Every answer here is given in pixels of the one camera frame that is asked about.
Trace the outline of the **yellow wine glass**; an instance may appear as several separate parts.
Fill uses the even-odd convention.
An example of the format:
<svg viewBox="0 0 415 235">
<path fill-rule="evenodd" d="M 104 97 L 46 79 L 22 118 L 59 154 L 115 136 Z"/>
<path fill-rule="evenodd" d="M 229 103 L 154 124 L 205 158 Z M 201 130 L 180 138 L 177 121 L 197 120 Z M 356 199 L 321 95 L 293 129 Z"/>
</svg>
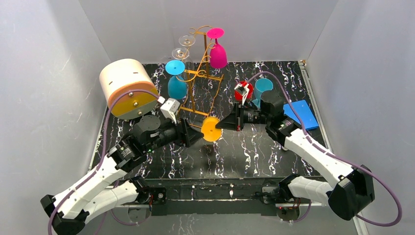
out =
<svg viewBox="0 0 415 235">
<path fill-rule="evenodd" d="M 201 132 L 204 134 L 204 140 L 208 142 L 214 142 L 221 138 L 221 129 L 216 128 L 216 124 L 219 123 L 217 117 L 207 117 L 204 119 L 201 127 Z"/>
</svg>

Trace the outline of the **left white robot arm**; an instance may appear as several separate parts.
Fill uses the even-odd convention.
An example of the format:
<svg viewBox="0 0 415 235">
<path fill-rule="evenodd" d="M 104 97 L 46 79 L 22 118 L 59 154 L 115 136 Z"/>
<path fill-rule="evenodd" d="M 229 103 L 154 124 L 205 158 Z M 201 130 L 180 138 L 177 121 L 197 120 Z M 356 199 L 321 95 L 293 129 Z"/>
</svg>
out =
<svg viewBox="0 0 415 235">
<path fill-rule="evenodd" d="M 134 201 L 150 203 L 156 192 L 140 176 L 119 186 L 106 188 L 147 161 L 147 155 L 171 143 L 190 147 L 203 138 L 185 118 L 143 116 L 132 130 L 109 150 L 100 163 L 74 185 L 57 195 L 46 195 L 40 202 L 49 216 L 48 234 L 76 235 L 98 215 Z"/>
</svg>

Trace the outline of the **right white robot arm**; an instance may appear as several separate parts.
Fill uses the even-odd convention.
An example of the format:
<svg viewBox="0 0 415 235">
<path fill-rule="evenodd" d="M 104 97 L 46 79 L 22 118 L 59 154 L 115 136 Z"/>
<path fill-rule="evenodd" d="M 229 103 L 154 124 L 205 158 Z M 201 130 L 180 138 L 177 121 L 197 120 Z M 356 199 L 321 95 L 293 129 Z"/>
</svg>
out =
<svg viewBox="0 0 415 235">
<path fill-rule="evenodd" d="M 241 131 L 245 123 L 264 124 L 268 136 L 294 152 L 317 170 L 325 181 L 310 180 L 291 174 L 274 190 L 256 193 L 265 203 L 306 198 L 329 205 L 344 220 L 351 220 L 375 199 L 369 169 L 343 163 L 329 156 L 330 151 L 315 142 L 301 125 L 284 114 L 284 99 L 274 91 L 261 95 L 259 107 L 235 103 L 231 113 L 216 124 L 218 129 Z"/>
</svg>

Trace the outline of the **magenta wine glass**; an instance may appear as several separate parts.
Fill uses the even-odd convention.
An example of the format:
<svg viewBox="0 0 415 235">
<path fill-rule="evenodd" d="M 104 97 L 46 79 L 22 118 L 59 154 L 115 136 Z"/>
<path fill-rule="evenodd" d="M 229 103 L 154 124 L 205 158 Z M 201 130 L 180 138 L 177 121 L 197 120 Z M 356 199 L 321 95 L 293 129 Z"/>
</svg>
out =
<svg viewBox="0 0 415 235">
<path fill-rule="evenodd" d="M 212 28 L 207 32 L 207 36 L 214 40 L 213 48 L 210 50 L 210 65 L 215 69 L 222 69 L 228 64 L 227 53 L 218 39 L 224 35 L 222 28 Z"/>
</svg>

